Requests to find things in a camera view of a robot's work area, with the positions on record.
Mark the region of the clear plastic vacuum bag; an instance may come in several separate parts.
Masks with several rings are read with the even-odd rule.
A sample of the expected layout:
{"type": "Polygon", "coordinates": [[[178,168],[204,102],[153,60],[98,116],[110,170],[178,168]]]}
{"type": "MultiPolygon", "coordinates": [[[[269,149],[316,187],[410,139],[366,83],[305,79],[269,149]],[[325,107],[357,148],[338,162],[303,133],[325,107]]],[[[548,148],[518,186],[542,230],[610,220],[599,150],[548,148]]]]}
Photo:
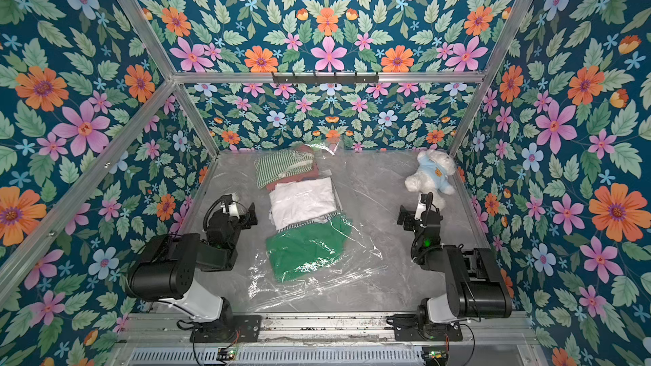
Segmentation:
{"type": "Polygon", "coordinates": [[[338,293],[386,269],[343,152],[284,149],[262,155],[254,168],[270,206],[264,244],[249,269],[252,310],[338,293]]]}

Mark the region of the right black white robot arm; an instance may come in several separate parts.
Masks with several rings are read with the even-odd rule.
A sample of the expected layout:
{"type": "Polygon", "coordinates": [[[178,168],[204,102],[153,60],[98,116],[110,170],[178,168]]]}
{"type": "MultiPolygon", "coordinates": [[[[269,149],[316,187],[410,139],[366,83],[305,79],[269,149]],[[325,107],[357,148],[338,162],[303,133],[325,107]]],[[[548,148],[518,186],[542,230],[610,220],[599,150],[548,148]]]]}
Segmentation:
{"type": "Polygon", "coordinates": [[[418,325],[509,318],[512,298],[492,251],[444,244],[442,221],[431,192],[420,195],[416,209],[401,206],[398,213],[397,224],[414,236],[412,262],[425,271],[441,273],[445,281],[443,294],[421,302],[416,315],[418,325]]]}

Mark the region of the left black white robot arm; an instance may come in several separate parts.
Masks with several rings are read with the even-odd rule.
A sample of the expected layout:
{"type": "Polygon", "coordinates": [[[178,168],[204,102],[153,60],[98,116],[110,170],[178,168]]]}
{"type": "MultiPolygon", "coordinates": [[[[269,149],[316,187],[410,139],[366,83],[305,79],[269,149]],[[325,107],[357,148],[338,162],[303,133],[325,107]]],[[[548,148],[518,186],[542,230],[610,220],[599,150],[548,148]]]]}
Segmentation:
{"type": "Polygon", "coordinates": [[[154,237],[130,268],[126,292],[131,298],[177,309],[192,322],[232,323],[231,305],[203,287],[196,273],[233,270],[244,230],[258,224],[255,204],[233,194],[214,201],[203,217],[203,234],[154,237]]]}

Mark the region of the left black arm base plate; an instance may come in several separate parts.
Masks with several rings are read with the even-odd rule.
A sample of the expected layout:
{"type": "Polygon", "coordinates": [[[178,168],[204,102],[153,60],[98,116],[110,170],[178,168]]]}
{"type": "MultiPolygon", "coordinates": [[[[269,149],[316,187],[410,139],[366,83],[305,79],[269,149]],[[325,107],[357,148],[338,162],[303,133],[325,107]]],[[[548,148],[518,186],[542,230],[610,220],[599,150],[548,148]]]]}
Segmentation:
{"type": "Polygon", "coordinates": [[[191,333],[191,343],[250,343],[257,342],[261,331],[259,315],[227,316],[206,323],[197,323],[191,333]]]}

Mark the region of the green t-shirt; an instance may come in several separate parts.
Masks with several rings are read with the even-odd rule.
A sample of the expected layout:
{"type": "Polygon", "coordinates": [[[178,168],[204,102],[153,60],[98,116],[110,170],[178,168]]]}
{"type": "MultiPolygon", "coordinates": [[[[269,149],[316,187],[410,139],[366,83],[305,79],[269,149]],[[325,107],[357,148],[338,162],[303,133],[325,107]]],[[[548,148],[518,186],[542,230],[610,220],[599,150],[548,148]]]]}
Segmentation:
{"type": "Polygon", "coordinates": [[[323,223],[306,222],[267,238],[266,252],[276,281],[294,281],[339,261],[351,228],[349,219],[337,213],[323,223]]]}

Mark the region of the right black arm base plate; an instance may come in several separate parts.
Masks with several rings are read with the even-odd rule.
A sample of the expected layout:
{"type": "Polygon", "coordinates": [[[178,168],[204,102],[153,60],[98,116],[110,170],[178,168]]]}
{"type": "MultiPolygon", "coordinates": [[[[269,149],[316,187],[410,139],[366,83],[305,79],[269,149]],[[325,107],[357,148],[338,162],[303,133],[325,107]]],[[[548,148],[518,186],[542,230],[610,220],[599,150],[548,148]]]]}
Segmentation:
{"type": "Polygon", "coordinates": [[[386,322],[397,342],[461,342],[459,324],[434,324],[417,314],[393,314],[386,322]]]}

